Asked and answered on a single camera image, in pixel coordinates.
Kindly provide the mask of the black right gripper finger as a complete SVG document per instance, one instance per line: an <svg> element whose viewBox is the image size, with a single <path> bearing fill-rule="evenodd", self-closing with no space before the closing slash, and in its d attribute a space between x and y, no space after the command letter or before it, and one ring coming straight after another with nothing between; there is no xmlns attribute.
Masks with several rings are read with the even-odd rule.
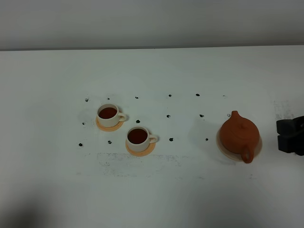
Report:
<svg viewBox="0 0 304 228"><path fill-rule="evenodd" d="M294 136L304 132L304 116L276 122L276 130L282 136Z"/></svg>
<svg viewBox="0 0 304 228"><path fill-rule="evenodd" d="M299 156L304 155L304 134L299 133L291 136L279 135L278 149L285 153L295 153Z"/></svg>

